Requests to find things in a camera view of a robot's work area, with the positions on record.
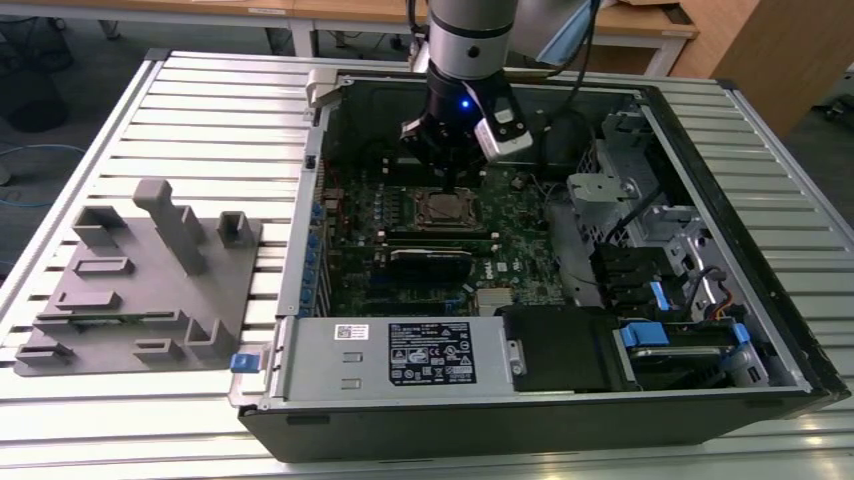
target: aluminum extrusion table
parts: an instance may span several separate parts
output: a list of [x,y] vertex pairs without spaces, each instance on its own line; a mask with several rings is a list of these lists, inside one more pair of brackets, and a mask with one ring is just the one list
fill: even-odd
[[[751,425],[702,445],[287,465],[243,429],[228,371],[21,378],[15,352],[75,249],[83,205],[142,213],[140,177],[170,178],[199,217],[264,221],[242,335],[272,339],[288,223],[307,133],[304,84],[318,66],[404,64],[172,52],[147,60],[0,290],[0,478],[813,478],[854,471],[854,400]],[[591,75],[625,84],[650,79]],[[658,85],[842,375],[854,378],[854,236],[737,91],[706,80]],[[240,382],[260,393],[262,375]]]

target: floor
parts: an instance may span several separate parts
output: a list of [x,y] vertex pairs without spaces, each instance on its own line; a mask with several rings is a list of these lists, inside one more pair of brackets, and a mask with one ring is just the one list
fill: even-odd
[[[263,29],[215,26],[158,25],[123,22],[122,38],[104,40],[93,21],[68,20],[65,39],[75,56],[75,65],[55,75],[63,98],[71,107],[64,126],[40,134],[23,134],[0,120],[0,144],[69,144],[85,148],[101,127],[122,92],[134,76],[146,52],[152,47],[180,50],[270,54]],[[284,34],[279,47],[292,52]],[[331,35],[320,34],[320,54],[328,57],[404,60],[388,38],[362,34],[348,38],[347,48],[335,48]],[[810,113],[786,139],[831,202],[849,223],[854,222],[854,129],[830,124],[818,112]],[[0,158],[15,175],[15,181],[0,187],[0,200],[17,203],[49,202],[59,194],[73,171],[79,155],[64,150],[29,150]],[[0,282],[47,213],[44,208],[17,208],[0,205]]]

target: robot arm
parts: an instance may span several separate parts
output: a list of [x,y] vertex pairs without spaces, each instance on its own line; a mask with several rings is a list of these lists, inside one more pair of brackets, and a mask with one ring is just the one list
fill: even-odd
[[[598,5],[598,0],[575,0],[571,12],[586,9],[591,1]],[[402,142],[443,177],[446,190],[487,161],[532,145],[503,71],[511,30],[519,20],[516,7],[518,0],[430,1],[427,100],[420,117],[403,125]],[[530,6],[522,9],[526,24],[534,20],[530,11]],[[566,38],[565,31],[566,27],[561,29]],[[565,46],[579,43],[581,39]]]

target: gray plastic block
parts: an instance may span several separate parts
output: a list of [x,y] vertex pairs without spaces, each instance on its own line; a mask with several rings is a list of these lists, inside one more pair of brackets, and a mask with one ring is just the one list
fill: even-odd
[[196,216],[190,207],[184,207],[182,211],[172,205],[170,182],[159,178],[140,180],[134,192],[134,203],[151,215],[160,239],[184,267],[187,275],[199,275],[204,271],[204,257],[196,248],[195,235],[191,233],[195,225],[190,228],[184,225],[184,219],[195,220]]
[[143,363],[175,362],[184,357],[184,351],[171,338],[152,338],[134,342],[134,355]]
[[200,358],[219,358],[235,351],[238,339],[223,328],[219,320],[214,321],[211,331],[207,332],[199,322],[190,321],[184,345],[190,347]]
[[47,342],[41,345],[24,345],[17,349],[19,363],[33,368],[64,367],[71,363],[72,350],[61,343]]
[[60,310],[112,310],[122,304],[116,292],[61,292],[53,306]]
[[220,213],[216,233],[226,248],[246,248],[255,242],[252,228],[243,212]]
[[134,272],[134,262],[128,257],[84,258],[72,267],[75,273],[87,275],[130,275]]
[[179,310],[178,312],[168,312],[167,314],[148,314],[140,318],[140,321],[152,332],[168,330],[184,332],[190,324],[190,317]]
[[[146,185],[142,203],[152,215],[167,217],[160,223],[122,219],[112,209],[84,209],[79,219],[85,221],[77,226],[101,227],[84,229],[85,234],[96,232],[89,238],[95,247],[87,242],[77,246],[20,350],[19,375],[228,368],[239,346],[262,222],[240,212],[230,212],[226,221],[196,219],[190,208],[172,206],[163,194],[171,191],[168,183]],[[234,239],[228,248],[223,231]],[[188,275],[182,256],[164,243],[170,235],[183,235],[179,242],[196,250],[200,273]]]
[[85,207],[77,215],[73,231],[89,248],[116,247],[111,230],[126,227],[112,207]]

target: wastebasket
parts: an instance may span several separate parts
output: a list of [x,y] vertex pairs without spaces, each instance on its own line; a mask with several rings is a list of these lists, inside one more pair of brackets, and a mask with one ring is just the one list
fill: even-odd
[[43,132],[65,122],[68,107],[51,76],[28,66],[17,50],[0,43],[0,117],[21,132]]
[[59,72],[75,61],[57,23],[48,18],[0,15],[0,36],[36,72]]

